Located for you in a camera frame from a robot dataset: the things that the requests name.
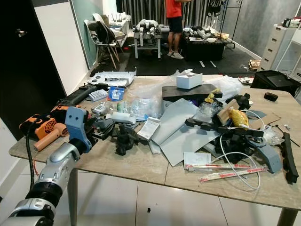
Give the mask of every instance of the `black bag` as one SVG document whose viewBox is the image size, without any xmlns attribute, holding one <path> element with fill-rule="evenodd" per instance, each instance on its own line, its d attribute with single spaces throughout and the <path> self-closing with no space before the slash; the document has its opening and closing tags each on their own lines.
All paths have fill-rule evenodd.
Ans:
<svg viewBox="0 0 301 226">
<path fill-rule="evenodd" d="M 91 31 L 96 32 L 97 37 L 103 44 L 109 44 L 115 41 L 115 35 L 109 27 L 100 21 L 95 21 L 95 23 L 89 23 L 88 28 Z"/>
</svg>

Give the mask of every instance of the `white chair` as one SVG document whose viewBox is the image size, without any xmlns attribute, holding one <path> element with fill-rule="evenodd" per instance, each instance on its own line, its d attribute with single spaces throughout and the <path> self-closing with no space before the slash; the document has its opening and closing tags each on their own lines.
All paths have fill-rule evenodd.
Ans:
<svg viewBox="0 0 301 226">
<path fill-rule="evenodd" d="M 114 41 L 114 42 L 109 43 L 109 44 L 102 44 L 102 43 L 97 43 L 97 42 L 95 42 L 95 41 L 93 40 L 93 38 L 92 38 L 92 33 L 91 33 L 92 31 L 90 31 L 89 28 L 88 28 L 88 24 L 90 23 L 90 21 L 89 21 L 89 20 L 84 20 L 84 22 L 85 22 L 85 25 L 86 25 L 86 27 L 87 27 L 87 32 L 88 32 L 88 34 L 90 35 L 90 38 L 91 38 L 92 42 L 96 45 L 96 60 L 95 60 L 95 63 L 96 63 L 96 64 L 98 63 L 98 52 L 99 52 L 99 47 L 100 47 L 100 46 L 106 46 L 106 47 L 107 47 L 107 50 L 108 50 L 108 53 L 110 54 L 112 63 L 114 64 L 114 67 L 115 67 L 115 69 L 116 69 L 115 61 L 114 61 L 114 58 L 113 58 L 111 52 L 113 52 L 114 56 L 116 57 L 116 59 L 117 59 L 118 62 L 119 62 L 119 56 L 118 56 L 118 52 L 117 52 L 117 49 L 116 49 L 116 47 L 117 47 L 117 45 L 118 45 L 117 41 Z"/>
<path fill-rule="evenodd" d="M 95 21 L 99 21 L 99 22 L 104 23 L 104 20 L 103 20 L 102 16 L 99 15 L 98 13 L 93 13 L 92 16 L 93 16 Z M 111 31 L 114 33 L 115 39 L 116 39 L 117 44 L 118 44 L 118 47 L 121 49 L 121 52 L 123 53 L 122 47 L 120 46 L 118 41 L 122 41 L 124 38 L 126 38 L 126 35 L 123 32 L 118 32 L 118 31 L 115 31 L 115 30 L 112 30 L 112 29 L 111 29 Z"/>
</svg>

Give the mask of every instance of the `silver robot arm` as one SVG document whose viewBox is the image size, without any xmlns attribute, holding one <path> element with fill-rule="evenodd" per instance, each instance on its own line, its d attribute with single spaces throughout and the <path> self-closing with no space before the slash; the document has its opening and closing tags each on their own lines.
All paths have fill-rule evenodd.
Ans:
<svg viewBox="0 0 301 226">
<path fill-rule="evenodd" d="M 97 142 L 87 138 L 84 129 L 88 112 L 69 107 L 66 127 L 69 143 L 63 143 L 47 159 L 39 179 L 26 198 L 20 201 L 2 226 L 52 226 L 55 208 L 68 185 L 71 171 L 82 153 L 87 153 Z"/>
</svg>

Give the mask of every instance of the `black door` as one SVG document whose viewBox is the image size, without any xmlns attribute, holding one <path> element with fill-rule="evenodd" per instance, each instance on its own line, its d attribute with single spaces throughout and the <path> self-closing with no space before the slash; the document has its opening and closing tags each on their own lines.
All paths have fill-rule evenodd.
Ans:
<svg viewBox="0 0 301 226">
<path fill-rule="evenodd" d="M 19 124 L 49 112 L 65 91 L 31 0 L 6 1 L 1 17 L 0 117 L 19 140 Z"/>
</svg>

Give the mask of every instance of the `white tile floor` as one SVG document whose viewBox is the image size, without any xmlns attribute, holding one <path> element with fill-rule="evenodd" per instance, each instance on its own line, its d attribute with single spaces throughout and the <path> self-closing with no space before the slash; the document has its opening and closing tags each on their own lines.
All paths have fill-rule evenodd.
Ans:
<svg viewBox="0 0 301 226">
<path fill-rule="evenodd" d="M 204 80 L 214 77 L 206 75 Z M 44 165 L 36 163 L 37 170 L 41 172 Z M 79 171 L 78 177 L 79 226 L 275 226 L 281 211 L 276 207 L 85 171 Z M 29 183 L 27 166 L 0 203 L 0 224 L 24 199 Z M 56 212 L 55 226 L 70 225 L 66 191 Z M 299 225 L 300 213 L 294 226 Z"/>
</svg>

